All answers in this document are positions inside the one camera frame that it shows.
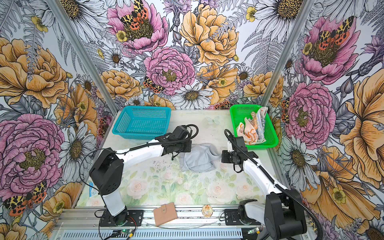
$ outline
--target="blue basket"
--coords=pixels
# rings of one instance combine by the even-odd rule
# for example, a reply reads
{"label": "blue basket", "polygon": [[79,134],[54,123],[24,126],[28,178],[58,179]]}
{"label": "blue basket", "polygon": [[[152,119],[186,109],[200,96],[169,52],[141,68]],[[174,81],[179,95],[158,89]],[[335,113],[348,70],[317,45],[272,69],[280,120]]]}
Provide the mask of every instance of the blue basket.
{"label": "blue basket", "polygon": [[150,140],[167,133],[170,108],[126,106],[112,133],[125,139]]}

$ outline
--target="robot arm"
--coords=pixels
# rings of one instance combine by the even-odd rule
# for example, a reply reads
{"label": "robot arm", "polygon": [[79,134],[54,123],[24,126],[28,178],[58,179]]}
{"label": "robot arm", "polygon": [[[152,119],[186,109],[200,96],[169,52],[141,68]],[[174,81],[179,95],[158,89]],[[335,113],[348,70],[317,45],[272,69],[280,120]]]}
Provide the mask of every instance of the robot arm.
{"label": "robot arm", "polygon": [[222,163],[232,163],[240,166],[240,171],[247,173],[257,182],[266,197],[265,204],[255,199],[240,202],[238,211],[244,223],[255,219],[266,226],[272,239],[278,240],[286,237],[303,234],[307,231],[303,207],[286,193],[301,199],[295,190],[287,190],[277,179],[263,167],[260,159],[254,152],[248,152],[243,137],[234,137],[229,130],[225,130],[228,138],[228,150],[222,153]]}
{"label": "robot arm", "polygon": [[[196,128],[196,133],[191,136],[187,127]],[[105,149],[97,158],[89,171],[92,181],[99,189],[106,208],[116,225],[123,225],[127,219],[127,208],[121,199],[118,187],[122,174],[133,165],[152,157],[159,157],[173,152],[190,152],[192,141],[199,129],[196,125],[182,125],[175,128],[172,133],[130,149],[113,151]]]}

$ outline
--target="vented panel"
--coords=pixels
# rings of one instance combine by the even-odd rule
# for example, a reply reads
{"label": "vented panel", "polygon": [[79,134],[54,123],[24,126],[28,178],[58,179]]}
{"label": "vented panel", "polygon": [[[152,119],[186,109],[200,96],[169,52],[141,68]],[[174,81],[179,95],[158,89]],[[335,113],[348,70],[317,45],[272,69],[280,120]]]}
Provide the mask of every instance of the vented panel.
{"label": "vented panel", "polygon": [[[104,239],[113,234],[112,230],[101,230]],[[111,240],[126,240],[128,234],[121,234],[110,238]],[[132,240],[156,240],[156,239],[241,239],[243,237],[240,228],[202,228],[190,230],[170,229],[137,229]],[[61,240],[100,240],[97,230],[65,230]]]}

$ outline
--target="floral wallpaper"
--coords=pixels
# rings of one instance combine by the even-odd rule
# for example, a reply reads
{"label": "floral wallpaper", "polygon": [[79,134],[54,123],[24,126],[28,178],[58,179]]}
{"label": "floral wallpaper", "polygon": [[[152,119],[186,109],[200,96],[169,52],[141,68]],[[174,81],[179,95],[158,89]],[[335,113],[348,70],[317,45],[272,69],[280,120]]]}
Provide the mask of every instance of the floral wallpaper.
{"label": "floral wallpaper", "polygon": [[384,237],[383,11],[317,1],[270,99],[279,160],[325,239]]}
{"label": "floral wallpaper", "polygon": [[3,239],[51,237],[63,209],[75,204],[93,159],[89,154],[100,145],[111,120],[111,111],[47,5],[1,0]]}
{"label": "floral wallpaper", "polygon": [[[31,7],[68,51],[45,1]],[[229,109],[264,93],[302,0],[61,2],[118,108]]]}

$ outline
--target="white daisy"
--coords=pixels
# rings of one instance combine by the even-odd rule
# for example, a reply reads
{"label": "white daisy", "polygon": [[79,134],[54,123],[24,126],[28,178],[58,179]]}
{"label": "white daisy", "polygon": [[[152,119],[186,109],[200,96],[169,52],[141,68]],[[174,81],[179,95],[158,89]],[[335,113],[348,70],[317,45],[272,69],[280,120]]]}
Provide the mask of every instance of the white daisy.
{"label": "white daisy", "polygon": [[88,131],[88,124],[84,124],[84,122],[80,123],[77,133],[70,126],[68,138],[69,142],[63,142],[60,146],[58,167],[63,168],[63,180],[66,183],[79,182],[79,176],[84,176],[85,170],[92,162],[91,156],[88,154],[95,150],[96,140],[91,130]]}
{"label": "white daisy", "polygon": [[[29,0],[29,5],[35,10],[35,15],[42,20],[44,26],[52,26],[58,39],[63,37],[60,25],[47,5],[48,0]],[[106,9],[101,0],[60,0],[65,12],[77,29],[80,38],[89,43],[95,39],[102,39],[101,32],[105,31],[101,25],[107,23],[104,17]]]}
{"label": "white daisy", "polygon": [[92,81],[91,76],[89,75],[85,74],[81,76],[78,81],[81,84],[81,87],[84,88],[84,90],[86,90],[88,94],[91,94],[91,91],[96,87]]}
{"label": "white daisy", "polygon": [[350,16],[358,18],[365,10],[372,11],[377,5],[377,0],[327,0],[324,1],[323,16],[329,16],[329,20],[344,21]]}
{"label": "white daisy", "polygon": [[377,220],[373,218],[371,221],[368,221],[369,229],[366,230],[361,236],[361,240],[377,240],[384,238],[384,220],[380,218]]}
{"label": "white daisy", "polygon": [[282,159],[281,163],[284,165],[284,170],[288,172],[291,184],[300,191],[310,188],[305,177],[315,189],[320,184],[319,177],[311,168],[311,166],[317,165],[317,159],[306,154],[306,149],[305,143],[300,142],[300,139],[296,139],[293,135],[291,138],[284,136],[279,149],[279,156]]}
{"label": "white daisy", "polygon": [[144,106],[144,104],[144,99],[140,98],[139,96],[131,97],[128,100],[128,105],[130,106]]}
{"label": "white daisy", "polygon": [[241,66],[238,68],[237,75],[241,82],[248,81],[251,77],[253,77],[253,70],[247,66]]}
{"label": "white daisy", "polygon": [[125,5],[129,6],[131,1],[130,0],[106,0],[106,4],[108,7],[112,7],[116,5],[116,3],[120,8],[122,8],[124,3]]}
{"label": "white daisy", "polygon": [[291,53],[287,62],[285,63],[284,72],[288,73],[292,69],[295,62],[296,62],[296,56],[293,53]]}
{"label": "white daisy", "polygon": [[201,89],[202,87],[202,83],[196,83],[194,86],[185,85],[175,90],[177,94],[171,97],[170,101],[178,109],[205,109],[211,104],[211,98],[207,96],[213,94],[213,89]]}
{"label": "white daisy", "polygon": [[112,48],[104,51],[104,61],[113,67],[120,67],[123,63],[121,50]]}
{"label": "white daisy", "polygon": [[271,33],[271,39],[278,43],[285,40],[295,23],[303,0],[259,0],[256,3],[255,18],[259,20],[256,31],[263,31],[262,38]]}

